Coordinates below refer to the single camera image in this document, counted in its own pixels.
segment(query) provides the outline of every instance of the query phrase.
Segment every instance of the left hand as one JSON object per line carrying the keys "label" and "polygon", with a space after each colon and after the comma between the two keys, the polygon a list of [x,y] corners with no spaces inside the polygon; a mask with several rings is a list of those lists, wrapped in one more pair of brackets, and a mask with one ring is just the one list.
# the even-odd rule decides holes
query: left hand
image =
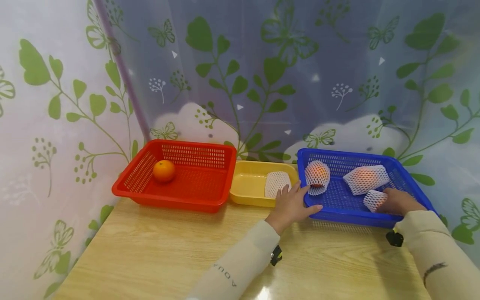
{"label": "left hand", "polygon": [[265,219],[265,222],[270,224],[278,235],[281,235],[293,222],[302,221],[323,208],[321,205],[303,206],[303,197],[309,189],[310,186],[308,185],[300,188],[300,181],[298,181],[290,191],[288,191],[287,184],[277,192],[275,208]]}

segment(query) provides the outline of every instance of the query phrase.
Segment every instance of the wooden table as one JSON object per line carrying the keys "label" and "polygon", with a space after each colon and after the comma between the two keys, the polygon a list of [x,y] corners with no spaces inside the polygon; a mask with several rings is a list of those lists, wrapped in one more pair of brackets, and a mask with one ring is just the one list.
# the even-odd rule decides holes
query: wooden table
{"label": "wooden table", "polygon": [[[121,199],[56,299],[184,299],[200,276],[270,209],[225,205],[215,215]],[[306,220],[280,241],[242,299],[429,299],[405,247],[386,230]]]}

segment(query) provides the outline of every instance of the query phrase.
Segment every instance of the white foam net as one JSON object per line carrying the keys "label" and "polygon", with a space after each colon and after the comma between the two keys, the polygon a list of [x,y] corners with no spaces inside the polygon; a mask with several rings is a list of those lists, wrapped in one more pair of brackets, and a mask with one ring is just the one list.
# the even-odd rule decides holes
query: white foam net
{"label": "white foam net", "polygon": [[292,183],[290,182],[290,177],[286,172],[270,172],[267,174],[267,182],[265,184],[265,197],[266,198],[276,198],[276,193],[278,190],[283,189],[285,185],[288,184],[288,190],[292,188]]}
{"label": "white foam net", "polygon": [[358,167],[343,177],[353,195],[364,195],[390,181],[382,165]]}
{"label": "white foam net", "polygon": [[310,185],[308,194],[312,196],[323,194],[330,182],[330,169],[320,160],[314,160],[305,168],[305,179],[307,185]]}
{"label": "white foam net", "polygon": [[374,213],[386,200],[387,194],[384,192],[370,190],[363,198],[363,204]]}

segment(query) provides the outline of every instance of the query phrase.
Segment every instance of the curtain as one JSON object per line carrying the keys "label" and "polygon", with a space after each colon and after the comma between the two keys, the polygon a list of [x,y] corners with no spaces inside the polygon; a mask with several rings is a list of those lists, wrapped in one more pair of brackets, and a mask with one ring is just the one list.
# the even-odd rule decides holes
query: curtain
{"label": "curtain", "polygon": [[480,265],[480,3],[98,0],[150,138],[397,158]]}
{"label": "curtain", "polygon": [[0,11],[0,299],[51,298],[144,138],[91,1]]}

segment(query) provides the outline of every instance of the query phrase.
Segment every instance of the blue basket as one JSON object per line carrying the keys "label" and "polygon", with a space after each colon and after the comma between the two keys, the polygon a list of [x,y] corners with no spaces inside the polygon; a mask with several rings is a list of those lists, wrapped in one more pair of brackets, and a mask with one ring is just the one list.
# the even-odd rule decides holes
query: blue basket
{"label": "blue basket", "polygon": [[403,217],[371,213],[363,205],[365,195],[352,195],[350,188],[343,180],[343,176],[357,167],[375,165],[383,165],[390,177],[390,182],[380,187],[379,191],[383,191],[385,188],[406,191],[427,209],[435,211],[427,196],[395,158],[308,148],[300,149],[297,155],[301,186],[306,185],[305,168],[311,161],[320,160],[330,168],[330,183],[326,192],[318,196],[306,194],[303,199],[307,207],[315,204],[324,206],[320,212],[311,216],[313,219],[393,228],[395,223],[402,220]]}

